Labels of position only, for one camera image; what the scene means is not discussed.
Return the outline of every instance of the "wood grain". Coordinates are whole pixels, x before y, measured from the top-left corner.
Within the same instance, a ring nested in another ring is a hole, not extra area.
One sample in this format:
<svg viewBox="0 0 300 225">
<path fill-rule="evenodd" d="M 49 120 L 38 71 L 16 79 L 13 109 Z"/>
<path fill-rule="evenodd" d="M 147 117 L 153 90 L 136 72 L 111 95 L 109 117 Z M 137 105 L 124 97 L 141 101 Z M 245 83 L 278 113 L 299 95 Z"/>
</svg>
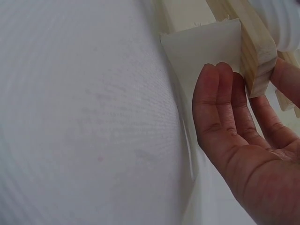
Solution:
<svg viewBox="0 0 300 225">
<path fill-rule="evenodd" d="M 273 38 L 247 0 L 206 0 L 216 20 L 239 18 L 242 24 L 240 72 L 248 96 L 265 94 L 277 60 Z"/>
</svg>

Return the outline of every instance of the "finger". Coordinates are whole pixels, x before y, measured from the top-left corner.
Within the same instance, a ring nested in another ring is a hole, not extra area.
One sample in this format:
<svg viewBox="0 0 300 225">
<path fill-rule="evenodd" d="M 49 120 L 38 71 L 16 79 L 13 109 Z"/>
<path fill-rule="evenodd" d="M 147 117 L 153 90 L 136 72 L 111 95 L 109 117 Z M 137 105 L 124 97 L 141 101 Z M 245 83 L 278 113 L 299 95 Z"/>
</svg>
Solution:
<svg viewBox="0 0 300 225">
<path fill-rule="evenodd" d="M 224 129 L 232 135 L 237 135 L 233 109 L 231 107 L 231 92 L 233 88 L 233 70 L 224 63 L 220 62 L 216 65 L 220 74 L 219 87 L 217 93 L 217 110 L 219 113 L 220 121 Z"/>
<path fill-rule="evenodd" d="M 300 107 L 300 69 L 278 58 L 274 72 L 271 76 L 272 83 L 284 95 Z"/>
<path fill-rule="evenodd" d="M 221 125 L 216 106 L 219 77 L 217 68 L 211 64 L 202 69 L 193 96 L 193 118 L 200 147 L 224 174 L 228 161 L 243 143 Z"/>
<path fill-rule="evenodd" d="M 252 98 L 250 103 L 263 135 L 274 148 L 283 149 L 299 138 L 291 129 L 281 123 L 267 97 Z"/>
<path fill-rule="evenodd" d="M 259 145 L 266 150 L 271 150 L 271 146 L 256 130 L 252 115 L 248 108 L 244 79 L 238 73 L 233 74 L 231 104 L 238 134 L 249 144 Z"/>
</svg>

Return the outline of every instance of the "hand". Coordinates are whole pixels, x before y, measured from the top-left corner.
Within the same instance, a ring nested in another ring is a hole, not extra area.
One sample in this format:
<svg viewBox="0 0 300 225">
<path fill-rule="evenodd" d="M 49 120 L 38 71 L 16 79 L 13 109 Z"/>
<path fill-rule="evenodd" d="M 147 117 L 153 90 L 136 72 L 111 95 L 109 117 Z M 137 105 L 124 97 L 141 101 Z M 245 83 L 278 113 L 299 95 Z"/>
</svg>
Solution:
<svg viewBox="0 0 300 225">
<path fill-rule="evenodd" d="M 300 70 L 278 59 L 271 81 L 300 107 Z M 225 63 L 204 66 L 193 97 L 198 143 L 235 198 L 258 224 L 300 224 L 300 138 L 265 96 L 250 100 L 244 80 Z"/>
</svg>

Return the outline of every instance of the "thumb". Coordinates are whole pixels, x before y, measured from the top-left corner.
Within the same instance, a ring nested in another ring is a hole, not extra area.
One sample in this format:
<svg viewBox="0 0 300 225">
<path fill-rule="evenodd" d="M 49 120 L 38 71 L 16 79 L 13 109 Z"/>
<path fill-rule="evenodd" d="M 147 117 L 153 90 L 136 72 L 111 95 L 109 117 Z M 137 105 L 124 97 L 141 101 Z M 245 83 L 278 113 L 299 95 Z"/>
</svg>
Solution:
<svg viewBox="0 0 300 225">
<path fill-rule="evenodd" d="M 300 69 L 278 58 L 271 82 L 300 108 Z"/>
</svg>

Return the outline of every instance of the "ribbed white surface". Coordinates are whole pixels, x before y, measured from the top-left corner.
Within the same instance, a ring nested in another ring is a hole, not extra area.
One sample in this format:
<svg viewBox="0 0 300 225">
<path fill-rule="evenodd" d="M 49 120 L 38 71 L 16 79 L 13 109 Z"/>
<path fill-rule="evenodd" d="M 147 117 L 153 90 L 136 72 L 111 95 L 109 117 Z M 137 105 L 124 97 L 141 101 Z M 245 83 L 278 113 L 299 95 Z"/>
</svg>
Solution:
<svg viewBox="0 0 300 225">
<path fill-rule="evenodd" d="M 180 223 L 187 152 L 147 13 L 0 1 L 1 225 Z"/>
<path fill-rule="evenodd" d="M 295 0 L 248 0 L 282 52 L 300 48 L 300 7 Z"/>
</svg>

